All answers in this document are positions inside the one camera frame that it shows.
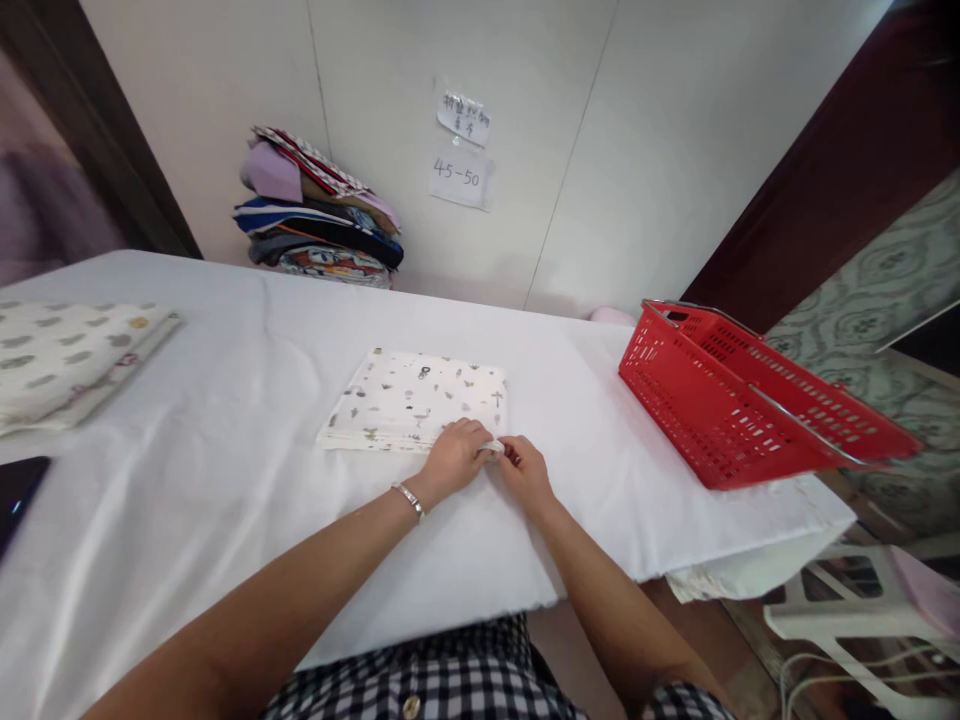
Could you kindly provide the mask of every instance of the price sign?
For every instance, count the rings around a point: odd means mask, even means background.
[[[428,171],[431,195],[468,207],[489,209],[490,161],[483,150],[453,138],[442,142],[431,159]]]

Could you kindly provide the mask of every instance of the checkered shirt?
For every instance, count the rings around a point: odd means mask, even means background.
[[[296,673],[261,720],[586,718],[538,676],[526,615],[401,643]],[[734,720],[687,683],[659,687],[642,720]]]

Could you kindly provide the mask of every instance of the paper note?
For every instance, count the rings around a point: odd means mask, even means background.
[[[490,115],[483,109],[483,103],[447,90],[440,98],[437,120],[474,145],[486,147],[490,135]]]
[[[489,210],[490,161],[486,152],[462,138],[444,140],[430,159],[430,194],[468,207]]]

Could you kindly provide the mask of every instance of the patterned wall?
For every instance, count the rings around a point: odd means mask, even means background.
[[[846,383],[927,444],[902,466],[849,473],[885,512],[924,536],[960,530],[960,393],[874,351],[958,297],[960,171],[877,236],[767,338],[823,379]]]

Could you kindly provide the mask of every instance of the person's left hand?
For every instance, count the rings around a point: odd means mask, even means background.
[[[460,418],[440,433],[423,470],[404,485],[417,496],[424,511],[429,512],[477,476],[493,454],[492,450],[481,450],[480,446],[491,440],[493,435],[479,420]]]

